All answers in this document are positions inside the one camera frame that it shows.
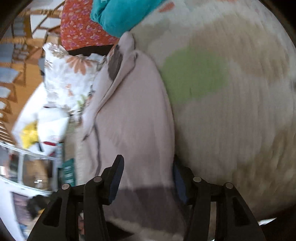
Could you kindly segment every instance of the orange floral fabric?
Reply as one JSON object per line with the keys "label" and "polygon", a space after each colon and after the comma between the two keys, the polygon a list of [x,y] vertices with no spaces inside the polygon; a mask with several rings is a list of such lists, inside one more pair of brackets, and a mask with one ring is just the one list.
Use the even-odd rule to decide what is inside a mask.
{"label": "orange floral fabric", "polygon": [[66,50],[115,44],[118,38],[90,19],[92,0],[66,0],[61,17],[61,41]]}
{"label": "orange floral fabric", "polygon": [[74,69],[74,73],[80,72],[82,75],[86,74],[86,67],[92,67],[92,60],[82,59],[78,56],[72,56],[67,59],[66,63],[69,64],[69,67]]}

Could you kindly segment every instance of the yellow object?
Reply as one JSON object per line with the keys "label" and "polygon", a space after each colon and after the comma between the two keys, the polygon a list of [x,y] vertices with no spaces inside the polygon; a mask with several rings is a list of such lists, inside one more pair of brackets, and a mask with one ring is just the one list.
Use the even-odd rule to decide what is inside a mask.
{"label": "yellow object", "polygon": [[22,139],[22,146],[25,149],[29,148],[35,142],[38,142],[37,121],[26,125],[20,137]]}

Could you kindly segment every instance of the wooden floor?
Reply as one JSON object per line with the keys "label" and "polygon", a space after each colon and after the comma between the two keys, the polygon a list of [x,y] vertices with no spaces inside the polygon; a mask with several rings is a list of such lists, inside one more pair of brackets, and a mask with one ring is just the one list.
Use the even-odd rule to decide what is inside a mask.
{"label": "wooden floor", "polygon": [[5,123],[5,126],[10,133],[27,100],[42,82],[42,76],[40,75],[40,70],[37,65],[27,64],[25,75],[25,84],[15,84],[16,102],[10,101],[11,114],[7,114],[8,123]]}

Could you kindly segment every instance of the teal fabric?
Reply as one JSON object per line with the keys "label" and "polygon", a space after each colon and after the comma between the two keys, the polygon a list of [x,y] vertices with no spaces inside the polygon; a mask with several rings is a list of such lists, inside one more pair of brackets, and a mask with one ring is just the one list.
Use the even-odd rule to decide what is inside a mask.
{"label": "teal fabric", "polygon": [[164,0],[94,0],[91,20],[112,36],[121,35],[136,26]]}

